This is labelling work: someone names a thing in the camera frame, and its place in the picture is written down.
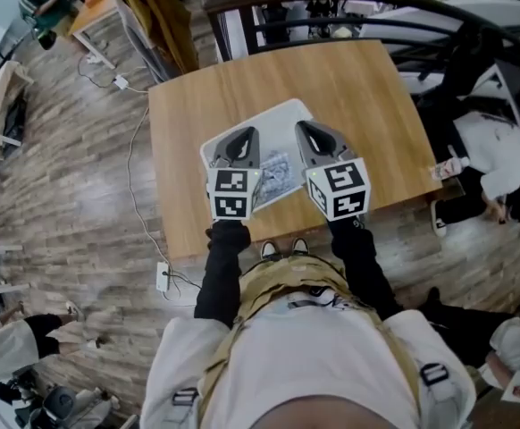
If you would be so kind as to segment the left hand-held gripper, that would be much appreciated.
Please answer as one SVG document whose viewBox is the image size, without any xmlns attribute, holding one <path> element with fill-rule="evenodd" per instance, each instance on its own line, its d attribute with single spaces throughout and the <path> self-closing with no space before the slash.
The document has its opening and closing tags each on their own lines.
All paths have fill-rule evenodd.
<svg viewBox="0 0 520 429">
<path fill-rule="evenodd" d="M 255 127 L 235 130 L 218 142 L 207 169 L 207 194 L 214 221 L 249 220 L 256 205 L 263 170 Z"/>
</svg>

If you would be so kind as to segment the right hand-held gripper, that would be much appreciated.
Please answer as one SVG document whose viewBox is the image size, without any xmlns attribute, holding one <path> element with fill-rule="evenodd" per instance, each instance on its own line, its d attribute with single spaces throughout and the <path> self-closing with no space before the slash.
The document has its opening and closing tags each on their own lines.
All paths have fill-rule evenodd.
<svg viewBox="0 0 520 429">
<path fill-rule="evenodd" d="M 364 159 L 355 156 L 344 136 L 315 121 L 297 122 L 295 135 L 307 194 L 323 216 L 337 221 L 366 213 L 371 182 Z"/>
</svg>

